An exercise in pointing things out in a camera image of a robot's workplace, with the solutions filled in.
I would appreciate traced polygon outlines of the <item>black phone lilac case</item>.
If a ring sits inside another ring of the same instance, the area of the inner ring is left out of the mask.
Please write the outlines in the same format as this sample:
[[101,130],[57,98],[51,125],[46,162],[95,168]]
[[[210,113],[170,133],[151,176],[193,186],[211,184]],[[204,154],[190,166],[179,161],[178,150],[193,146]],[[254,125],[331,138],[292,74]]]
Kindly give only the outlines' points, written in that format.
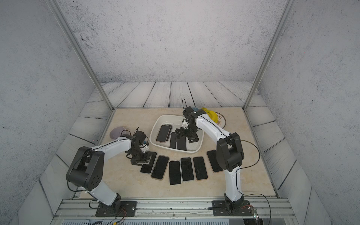
[[143,164],[142,167],[141,167],[140,172],[145,173],[145,174],[151,174],[152,170],[153,170],[155,160],[157,158],[157,153],[156,152],[151,152],[151,151],[149,151],[147,153],[148,153],[148,157],[149,157],[148,164]]

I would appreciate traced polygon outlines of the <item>black phone dark case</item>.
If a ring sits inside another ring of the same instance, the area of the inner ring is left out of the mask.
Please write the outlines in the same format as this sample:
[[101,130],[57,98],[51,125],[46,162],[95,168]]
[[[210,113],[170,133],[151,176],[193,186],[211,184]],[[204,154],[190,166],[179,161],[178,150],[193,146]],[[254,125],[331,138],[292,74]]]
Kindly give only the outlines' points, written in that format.
[[186,137],[183,136],[181,136],[180,138],[176,137],[176,149],[181,151],[187,151]]

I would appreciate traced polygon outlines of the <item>cracked phone pink case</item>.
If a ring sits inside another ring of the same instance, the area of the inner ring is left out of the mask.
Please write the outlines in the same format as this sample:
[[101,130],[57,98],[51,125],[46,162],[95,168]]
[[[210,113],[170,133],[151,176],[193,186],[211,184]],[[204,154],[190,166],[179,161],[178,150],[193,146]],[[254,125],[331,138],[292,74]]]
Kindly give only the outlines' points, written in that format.
[[151,178],[157,180],[163,180],[168,162],[169,162],[168,156],[160,155],[155,163],[153,172],[151,174]]

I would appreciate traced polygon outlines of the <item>black phone pink case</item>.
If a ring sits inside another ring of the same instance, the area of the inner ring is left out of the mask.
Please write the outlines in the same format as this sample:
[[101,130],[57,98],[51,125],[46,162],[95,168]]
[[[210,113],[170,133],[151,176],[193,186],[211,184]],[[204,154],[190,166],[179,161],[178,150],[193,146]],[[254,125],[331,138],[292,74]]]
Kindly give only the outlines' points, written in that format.
[[203,157],[194,157],[193,162],[194,162],[196,179],[198,181],[208,179],[208,174],[207,174],[204,158]]
[[211,164],[211,167],[212,167],[212,170],[214,173],[219,173],[219,172],[223,171],[223,169],[217,162],[216,150],[208,151],[207,156],[208,156],[209,162]]

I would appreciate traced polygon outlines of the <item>black phone cream case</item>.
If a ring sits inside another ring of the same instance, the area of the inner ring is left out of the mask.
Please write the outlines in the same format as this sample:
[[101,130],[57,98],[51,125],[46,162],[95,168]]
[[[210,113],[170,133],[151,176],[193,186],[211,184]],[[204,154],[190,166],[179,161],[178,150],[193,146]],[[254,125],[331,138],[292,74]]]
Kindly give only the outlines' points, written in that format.
[[179,185],[182,183],[180,161],[169,162],[169,183],[170,185]]

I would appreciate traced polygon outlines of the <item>black phone green case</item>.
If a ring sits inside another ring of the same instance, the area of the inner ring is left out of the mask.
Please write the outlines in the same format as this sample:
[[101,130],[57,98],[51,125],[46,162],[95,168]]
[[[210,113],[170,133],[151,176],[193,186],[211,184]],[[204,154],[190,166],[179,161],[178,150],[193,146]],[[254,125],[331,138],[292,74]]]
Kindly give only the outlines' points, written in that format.
[[194,171],[192,166],[192,159],[190,157],[181,158],[181,173],[184,182],[194,180]]

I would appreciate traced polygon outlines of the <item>black phone pink edge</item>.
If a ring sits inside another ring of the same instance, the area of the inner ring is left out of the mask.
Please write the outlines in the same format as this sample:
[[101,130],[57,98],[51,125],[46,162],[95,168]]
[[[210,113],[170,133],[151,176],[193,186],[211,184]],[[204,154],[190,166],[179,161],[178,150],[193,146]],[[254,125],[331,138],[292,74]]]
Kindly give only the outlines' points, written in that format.
[[177,149],[176,148],[176,133],[175,132],[172,132],[171,135],[170,135],[170,146],[169,148],[171,149]]

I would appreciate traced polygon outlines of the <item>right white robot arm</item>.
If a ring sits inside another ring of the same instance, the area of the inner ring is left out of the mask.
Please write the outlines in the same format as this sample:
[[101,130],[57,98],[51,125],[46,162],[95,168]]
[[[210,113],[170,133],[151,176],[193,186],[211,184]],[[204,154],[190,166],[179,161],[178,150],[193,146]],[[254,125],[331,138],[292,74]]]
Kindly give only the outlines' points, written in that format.
[[216,144],[216,160],[224,170],[226,179],[225,201],[233,209],[244,202],[240,178],[237,174],[245,158],[240,136],[229,133],[214,122],[203,110],[187,107],[183,110],[183,125],[175,130],[177,138],[185,137],[189,143],[199,141],[197,132],[204,131]]

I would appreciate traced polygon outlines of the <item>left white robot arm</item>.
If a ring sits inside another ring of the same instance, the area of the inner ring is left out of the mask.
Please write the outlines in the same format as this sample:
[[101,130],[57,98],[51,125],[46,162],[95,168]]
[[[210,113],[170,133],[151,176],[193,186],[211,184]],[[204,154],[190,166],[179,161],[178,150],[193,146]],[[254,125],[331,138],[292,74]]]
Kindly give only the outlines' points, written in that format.
[[106,206],[120,201],[120,196],[112,191],[103,181],[105,163],[121,154],[131,156],[130,162],[135,166],[142,166],[150,162],[151,157],[144,149],[147,136],[124,135],[107,144],[92,148],[83,146],[78,149],[66,174],[68,183],[85,190],[92,197]]

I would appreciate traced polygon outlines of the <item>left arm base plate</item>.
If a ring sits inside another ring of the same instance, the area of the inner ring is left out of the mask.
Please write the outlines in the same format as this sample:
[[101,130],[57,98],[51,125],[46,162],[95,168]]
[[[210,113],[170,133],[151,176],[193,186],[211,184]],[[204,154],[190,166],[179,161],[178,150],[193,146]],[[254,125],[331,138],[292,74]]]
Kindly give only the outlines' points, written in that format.
[[137,201],[117,201],[111,206],[99,203],[95,217],[134,217]]

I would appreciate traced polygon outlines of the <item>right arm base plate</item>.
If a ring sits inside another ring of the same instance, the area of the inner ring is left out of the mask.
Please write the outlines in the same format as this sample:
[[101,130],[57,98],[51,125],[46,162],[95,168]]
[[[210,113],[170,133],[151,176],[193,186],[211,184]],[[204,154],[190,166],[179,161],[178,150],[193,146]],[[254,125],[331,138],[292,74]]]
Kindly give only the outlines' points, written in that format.
[[230,200],[212,201],[212,206],[208,208],[212,211],[213,216],[240,216],[251,217],[254,215],[250,202],[246,200],[238,200],[231,202]]

